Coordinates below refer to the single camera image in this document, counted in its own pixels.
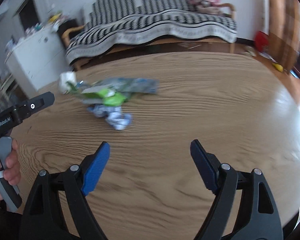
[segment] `hand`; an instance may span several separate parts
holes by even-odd
[[[3,172],[3,177],[10,185],[17,185],[21,180],[20,163],[18,161],[18,143],[15,139],[12,141],[12,151],[6,158],[7,169]]]

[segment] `black and white striped blanket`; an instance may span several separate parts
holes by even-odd
[[[236,41],[237,24],[229,17],[200,14],[179,9],[134,14],[119,21],[97,25],[72,39],[66,51],[69,63],[80,57],[101,55],[115,44],[140,45],[164,35],[182,39],[219,37]]]

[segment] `clutter on cabinet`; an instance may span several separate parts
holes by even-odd
[[[132,121],[132,114],[124,114],[121,105],[133,93],[155,94],[158,80],[143,78],[107,78],[89,84],[76,83],[75,73],[62,73],[59,80],[61,93],[69,92],[90,105],[87,110],[96,117],[105,117],[106,122],[116,130],[125,129]]]
[[[66,21],[68,21],[69,19],[70,18],[68,15],[58,13],[58,14],[52,16],[48,22],[53,25],[52,31],[57,32],[59,30],[59,26],[62,25],[63,23],[65,23]]]
[[[33,35],[34,33],[38,32],[39,30],[41,30],[44,27],[44,25],[42,23],[37,23],[35,26],[32,26],[31,28],[27,28],[25,30],[25,36],[26,38]]]

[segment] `dark blue gripper pad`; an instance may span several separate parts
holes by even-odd
[[[198,140],[194,140],[190,145],[190,154],[197,166],[200,176],[208,190],[216,194],[218,187],[218,168],[220,162],[213,154],[207,153]]]
[[[110,145],[104,142],[95,153],[94,159],[83,175],[81,191],[84,196],[87,196],[89,192],[94,191],[109,157]]]

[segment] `wooden table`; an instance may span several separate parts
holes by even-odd
[[[282,224],[300,206],[300,113],[285,87],[261,63],[240,55],[178,52],[133,57],[77,73],[93,82],[113,76],[159,79],[158,95],[135,95],[124,131],[88,113],[72,95],[13,130],[21,143],[23,199],[41,169],[64,171],[102,141],[111,157],[88,203],[109,239],[193,239],[214,199],[191,159],[199,139],[221,162],[260,168]],[[236,198],[227,232],[234,225]],[[65,209],[70,231],[74,232]]]

